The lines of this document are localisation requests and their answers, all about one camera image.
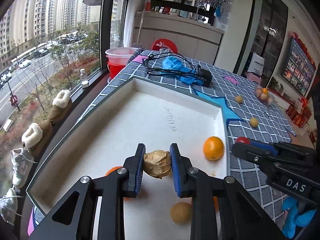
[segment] window sill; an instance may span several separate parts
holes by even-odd
[[[89,87],[87,88],[82,88],[81,84],[79,84],[78,86],[76,86],[72,92],[71,92],[71,100],[72,100],[72,107],[69,109],[69,111],[67,112],[66,116],[63,118],[63,120],[61,120],[59,123],[53,125],[53,131],[52,131],[52,135],[51,135],[51,139],[54,138],[54,136],[58,133],[60,127],[63,125],[64,121],[70,116],[70,114],[72,113],[72,111],[79,105],[79,103],[90,93],[90,91],[109,73],[109,71],[107,69],[100,69],[97,70],[96,72],[92,73],[89,76]],[[18,198],[18,209],[17,209],[17,213],[18,214],[22,214],[23,217],[17,216],[15,217],[15,222],[14,222],[14,234],[15,236],[20,239],[20,227],[22,226],[24,228],[24,225],[27,225],[30,219],[30,213],[27,212],[27,210],[29,210],[29,208],[24,208],[24,204],[25,204],[25,200],[27,200],[28,205],[31,204],[29,198],[27,198],[27,194],[26,194],[26,189],[34,175],[34,173],[37,170],[37,166],[39,163],[41,163],[41,158],[43,156],[43,154],[45,153],[47,147],[49,146],[51,140],[49,140],[46,145],[44,146],[41,154],[37,157],[35,157],[35,163],[31,170],[30,173],[28,175],[28,179],[25,183],[25,185],[21,188],[21,189],[15,189],[17,195],[22,196],[23,198]]]

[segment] red bucket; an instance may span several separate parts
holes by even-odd
[[[110,78],[114,79],[114,77],[125,67],[125,65],[116,65],[108,62],[108,69],[110,71]]]

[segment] orange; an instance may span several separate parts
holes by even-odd
[[[268,89],[266,89],[266,88],[261,89],[261,91],[262,91],[262,93],[264,93],[266,95],[269,94]]]
[[[107,171],[105,176],[108,176],[111,172],[113,172],[113,171],[115,171],[115,170],[117,170],[119,168],[122,168],[122,166],[115,166],[115,167],[111,168],[110,170]],[[128,200],[131,200],[131,198],[130,197],[124,197],[123,200],[124,201],[128,201]]]
[[[217,197],[213,197],[213,203],[214,203],[214,209],[216,212],[219,211],[219,205],[218,205],[218,198]]]
[[[204,156],[210,161],[216,161],[223,156],[224,145],[219,137],[211,136],[203,144]]]
[[[110,170],[107,171],[107,173],[105,174],[105,176],[108,176],[111,172],[119,169],[119,168],[122,168],[122,166],[116,166],[116,167],[113,167],[111,168]]]

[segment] fruit in bowl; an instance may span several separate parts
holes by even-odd
[[[261,86],[256,86],[254,89],[254,93],[257,99],[266,106],[270,106],[275,100],[273,95],[269,93],[268,89]]]

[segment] white tray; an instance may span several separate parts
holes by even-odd
[[[207,160],[202,152],[210,136],[221,138],[223,157]],[[180,154],[194,167],[223,179],[229,175],[229,150],[221,108],[192,94],[146,79],[131,78],[103,99],[67,135],[43,162],[27,194],[34,205],[47,214],[82,176],[102,177],[114,166],[122,166],[135,154],[138,143],[146,152],[169,150],[177,143]],[[124,202],[127,240],[190,238],[190,223],[177,225],[170,208],[177,197],[172,177],[155,179],[143,174],[138,198]],[[98,203],[96,220],[99,219]]]

